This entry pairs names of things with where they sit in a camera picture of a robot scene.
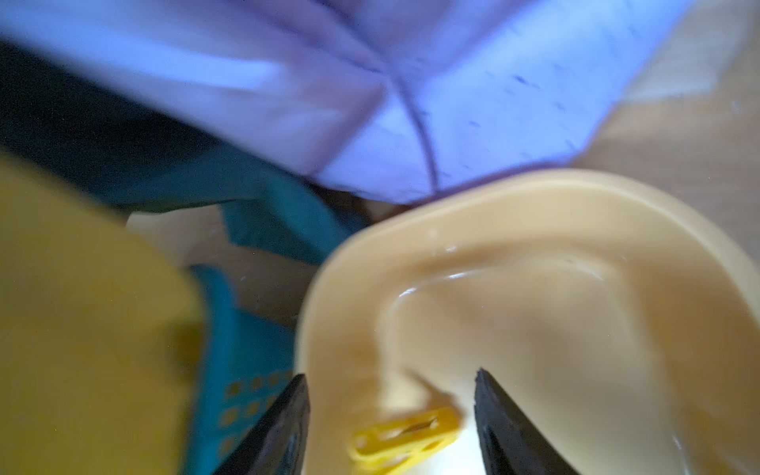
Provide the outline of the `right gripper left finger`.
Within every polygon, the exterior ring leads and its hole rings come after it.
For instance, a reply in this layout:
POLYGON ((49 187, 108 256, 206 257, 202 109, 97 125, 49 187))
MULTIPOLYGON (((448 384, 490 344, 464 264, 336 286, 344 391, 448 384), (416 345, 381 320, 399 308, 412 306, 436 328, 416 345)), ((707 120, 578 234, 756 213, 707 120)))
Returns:
POLYGON ((300 475, 311 404, 307 378, 295 375, 214 475, 300 475))

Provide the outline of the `green shorts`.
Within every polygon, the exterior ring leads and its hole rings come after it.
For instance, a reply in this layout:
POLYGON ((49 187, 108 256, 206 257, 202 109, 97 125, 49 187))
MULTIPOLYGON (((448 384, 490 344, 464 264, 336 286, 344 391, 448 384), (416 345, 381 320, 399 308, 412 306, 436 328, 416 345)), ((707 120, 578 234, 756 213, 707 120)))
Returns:
POLYGON ((217 205, 235 245, 312 265, 369 223, 298 176, 8 43, 1 144, 122 214, 217 205))

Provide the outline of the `yellow plastic tray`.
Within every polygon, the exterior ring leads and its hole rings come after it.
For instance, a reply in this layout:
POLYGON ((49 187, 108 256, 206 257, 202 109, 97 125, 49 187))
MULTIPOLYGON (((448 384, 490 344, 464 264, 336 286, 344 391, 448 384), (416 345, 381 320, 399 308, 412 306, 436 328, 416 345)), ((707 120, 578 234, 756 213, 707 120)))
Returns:
POLYGON ((321 267, 300 313, 304 470, 348 474, 363 428, 440 405, 459 439, 420 474, 480 474, 488 370, 583 474, 759 470, 759 270, 643 183, 527 173, 375 225, 321 267))

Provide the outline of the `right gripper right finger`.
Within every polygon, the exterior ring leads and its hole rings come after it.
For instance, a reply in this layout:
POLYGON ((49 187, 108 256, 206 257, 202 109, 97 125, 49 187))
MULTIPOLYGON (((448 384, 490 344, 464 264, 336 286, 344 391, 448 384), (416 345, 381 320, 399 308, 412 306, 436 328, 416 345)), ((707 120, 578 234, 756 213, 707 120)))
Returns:
POLYGON ((576 475, 487 370, 478 370, 474 415, 488 475, 576 475))

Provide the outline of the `lilac shorts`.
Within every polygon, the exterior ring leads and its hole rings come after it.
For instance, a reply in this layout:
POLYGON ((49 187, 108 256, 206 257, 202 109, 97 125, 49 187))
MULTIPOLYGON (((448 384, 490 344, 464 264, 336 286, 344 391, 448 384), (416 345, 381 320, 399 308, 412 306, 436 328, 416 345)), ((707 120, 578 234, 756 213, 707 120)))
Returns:
POLYGON ((1 37, 322 186, 410 204, 592 142, 685 1, 5 1, 1 37))

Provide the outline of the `turquoise plastic basket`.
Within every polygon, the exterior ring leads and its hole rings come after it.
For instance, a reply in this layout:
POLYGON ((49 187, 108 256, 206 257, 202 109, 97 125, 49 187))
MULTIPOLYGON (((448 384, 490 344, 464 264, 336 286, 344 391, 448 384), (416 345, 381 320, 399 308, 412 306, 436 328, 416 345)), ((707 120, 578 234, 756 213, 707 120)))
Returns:
POLYGON ((222 271, 191 271, 206 304, 206 340, 182 472, 212 474, 289 383, 295 331, 239 309, 222 271))

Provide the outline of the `yellow clothespin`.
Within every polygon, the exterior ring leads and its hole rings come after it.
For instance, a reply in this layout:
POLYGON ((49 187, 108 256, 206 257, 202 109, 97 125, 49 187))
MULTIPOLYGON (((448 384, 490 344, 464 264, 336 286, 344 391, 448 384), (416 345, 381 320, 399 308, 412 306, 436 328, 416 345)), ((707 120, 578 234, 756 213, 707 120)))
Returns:
POLYGON ((454 443, 461 425, 457 409, 440 407, 362 429, 348 444, 352 474, 404 474, 454 443))

